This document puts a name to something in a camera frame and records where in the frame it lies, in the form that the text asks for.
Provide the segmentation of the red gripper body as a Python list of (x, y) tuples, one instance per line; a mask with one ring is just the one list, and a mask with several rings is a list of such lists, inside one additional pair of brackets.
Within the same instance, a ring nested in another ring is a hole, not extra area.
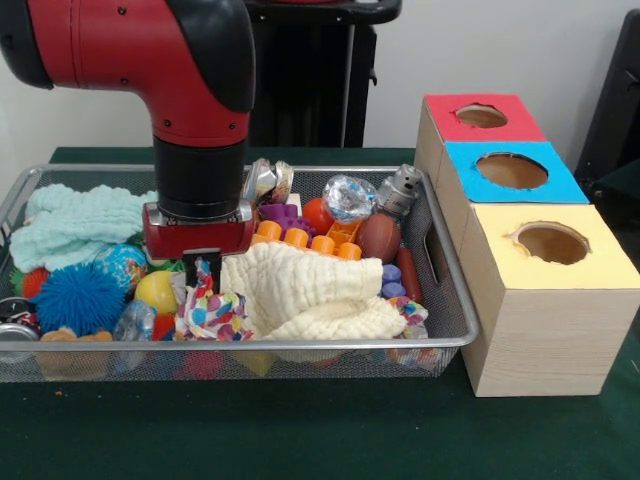
[(230, 216), (186, 222), (165, 215), (156, 202), (142, 212), (146, 250), (153, 260), (176, 260), (185, 252), (213, 250), (221, 255), (245, 252), (252, 241), (256, 217), (249, 202), (240, 202)]

